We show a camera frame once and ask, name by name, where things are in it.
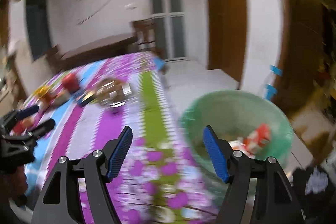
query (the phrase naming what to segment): blue gripper pad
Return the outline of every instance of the blue gripper pad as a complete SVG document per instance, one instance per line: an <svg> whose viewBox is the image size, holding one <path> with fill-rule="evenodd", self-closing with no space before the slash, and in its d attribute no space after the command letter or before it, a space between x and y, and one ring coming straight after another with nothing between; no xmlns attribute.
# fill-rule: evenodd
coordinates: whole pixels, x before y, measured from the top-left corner
<svg viewBox="0 0 336 224"><path fill-rule="evenodd" d="M112 180L119 174L120 168L123 165L126 154L132 144L133 133L130 128L126 130L117 144L110 160L107 177Z"/></svg>
<svg viewBox="0 0 336 224"><path fill-rule="evenodd" d="M215 168L216 174L225 183L228 182L229 173L227 171L227 162L217 144L217 137L206 127L203 131L203 142L206 150L211 158L212 165Z"/></svg>

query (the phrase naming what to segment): table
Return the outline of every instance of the table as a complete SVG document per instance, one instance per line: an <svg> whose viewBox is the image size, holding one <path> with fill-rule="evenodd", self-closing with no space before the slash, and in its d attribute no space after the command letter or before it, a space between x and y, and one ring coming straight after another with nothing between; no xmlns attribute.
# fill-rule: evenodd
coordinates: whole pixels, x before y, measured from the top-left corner
<svg viewBox="0 0 336 224"><path fill-rule="evenodd" d="M98 104L82 108L73 101L55 111L38 113L36 120L52 117L57 127L39 140L39 150L34 153L42 150L41 160L26 168L28 181L37 174L37 191L29 189L30 196L38 194L59 157L72 160L102 149L128 125L133 130L132 145L118 177L106 185L122 223L196 224L215 218L218 211L177 125L152 58L149 52L138 52L73 70L88 89L106 76L128 81L141 100L126 104L117 115ZM62 89L59 82L64 75L66 72L48 82L55 92ZM34 101L31 98L26 105ZM83 179L79 185L84 218L90 224L93 219Z"/></svg>
<svg viewBox="0 0 336 224"><path fill-rule="evenodd" d="M105 37L66 52L62 58L64 70L127 53L127 47L137 41L133 33Z"/></svg>

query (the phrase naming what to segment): wooden chair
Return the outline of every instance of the wooden chair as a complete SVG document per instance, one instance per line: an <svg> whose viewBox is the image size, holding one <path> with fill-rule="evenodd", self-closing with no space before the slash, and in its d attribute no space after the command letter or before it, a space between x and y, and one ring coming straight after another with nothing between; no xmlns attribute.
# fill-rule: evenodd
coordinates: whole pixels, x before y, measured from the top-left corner
<svg viewBox="0 0 336 224"><path fill-rule="evenodd" d="M143 19L132 21L132 27L138 38L137 45L139 51L151 51L161 59L162 51L155 44L155 23L153 19Z"/></svg>
<svg viewBox="0 0 336 224"><path fill-rule="evenodd" d="M47 50L45 58L53 74L63 70L62 54L60 54L58 45Z"/></svg>

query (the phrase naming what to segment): white tile floor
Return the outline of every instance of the white tile floor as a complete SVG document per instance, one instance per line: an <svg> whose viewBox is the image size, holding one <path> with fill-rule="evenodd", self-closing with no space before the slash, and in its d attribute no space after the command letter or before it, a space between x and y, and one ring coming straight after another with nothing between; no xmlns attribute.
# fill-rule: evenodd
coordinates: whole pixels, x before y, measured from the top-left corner
<svg viewBox="0 0 336 224"><path fill-rule="evenodd" d="M196 61L175 61L167 65L169 70L164 78L178 115L182 115L194 100L209 92L236 89L238 86L238 82L222 70L206 70ZM285 173L290 177L297 167L307 167L312 159L306 146L294 135Z"/></svg>
<svg viewBox="0 0 336 224"><path fill-rule="evenodd" d="M216 90L236 89L238 86L238 82L222 70L206 70L196 61L175 61L167 65L169 70L165 79L168 94L179 115L202 95Z"/></svg>

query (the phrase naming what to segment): metal screw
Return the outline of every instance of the metal screw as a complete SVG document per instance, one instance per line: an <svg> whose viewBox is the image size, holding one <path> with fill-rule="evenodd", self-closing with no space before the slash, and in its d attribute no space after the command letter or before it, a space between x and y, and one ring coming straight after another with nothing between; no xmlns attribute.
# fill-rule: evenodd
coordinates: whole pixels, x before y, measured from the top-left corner
<svg viewBox="0 0 336 224"><path fill-rule="evenodd" d="M268 158L268 162L269 162L270 164L274 164L274 163L277 162L277 159L276 159L276 158L273 158L273 157L269 157L269 158Z"/></svg>
<svg viewBox="0 0 336 224"><path fill-rule="evenodd" d="M100 157L101 154L102 154L102 152L101 152L100 150L95 150L95 151L92 153L92 155L93 155L94 157Z"/></svg>
<svg viewBox="0 0 336 224"><path fill-rule="evenodd" d="M233 151L233 156L240 158L243 155L243 153L239 150Z"/></svg>
<svg viewBox="0 0 336 224"><path fill-rule="evenodd" d="M58 162L59 162L60 164L65 163L66 161L67 161L67 157L64 157L64 156L62 156L62 157L60 157L60 158L58 159Z"/></svg>

